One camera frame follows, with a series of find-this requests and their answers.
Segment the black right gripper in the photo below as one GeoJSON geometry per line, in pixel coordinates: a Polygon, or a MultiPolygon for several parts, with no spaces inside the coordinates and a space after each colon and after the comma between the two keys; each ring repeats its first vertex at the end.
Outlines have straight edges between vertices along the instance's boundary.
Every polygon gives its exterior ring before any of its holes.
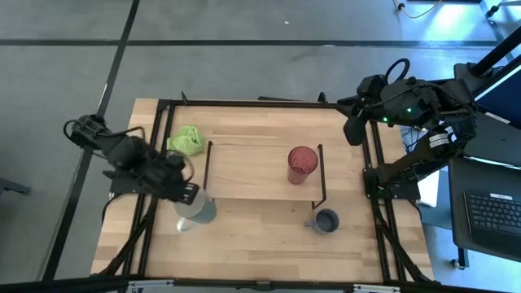
{"type": "Polygon", "coordinates": [[[387,85],[384,75],[365,77],[357,87],[357,95],[341,98],[337,101],[336,110],[349,117],[343,127],[344,136],[349,145],[360,146],[366,137],[368,120],[389,123],[389,115],[384,111],[381,92],[387,85]]]}

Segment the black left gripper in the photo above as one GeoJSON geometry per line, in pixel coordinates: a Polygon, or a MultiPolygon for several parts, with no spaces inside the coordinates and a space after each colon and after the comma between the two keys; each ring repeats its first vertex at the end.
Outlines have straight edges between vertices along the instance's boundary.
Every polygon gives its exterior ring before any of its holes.
{"type": "Polygon", "coordinates": [[[174,203],[192,205],[199,186],[191,183],[194,167],[181,152],[156,156],[147,170],[147,184],[152,195],[174,203]]]}

